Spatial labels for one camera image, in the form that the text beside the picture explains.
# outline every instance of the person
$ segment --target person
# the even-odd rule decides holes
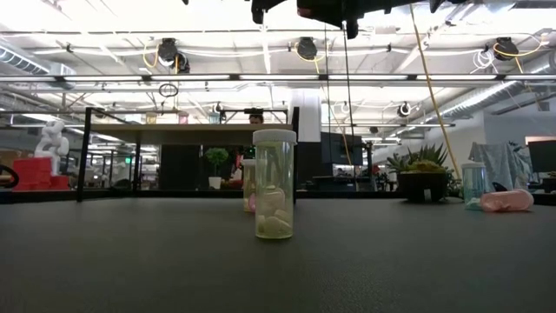
[[[262,114],[251,114],[249,116],[249,123],[262,124],[264,123],[264,117],[262,116]]]

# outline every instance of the white column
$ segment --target white column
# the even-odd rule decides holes
[[[299,107],[299,142],[319,143],[321,141],[321,91],[319,89],[292,90],[289,115]]]

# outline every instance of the white lid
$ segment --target white lid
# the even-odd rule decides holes
[[[484,169],[486,168],[484,163],[465,163],[461,165],[462,169]]]
[[[291,130],[258,130],[253,133],[253,144],[258,143],[297,143],[297,134]]]
[[[256,160],[243,160],[242,164],[243,166],[255,166]]]

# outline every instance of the white statue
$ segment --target white statue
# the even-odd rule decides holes
[[[60,157],[66,156],[70,152],[68,138],[62,137],[64,126],[62,121],[47,122],[42,130],[41,141],[35,148],[35,157],[49,157],[52,160],[52,176],[58,175]]]

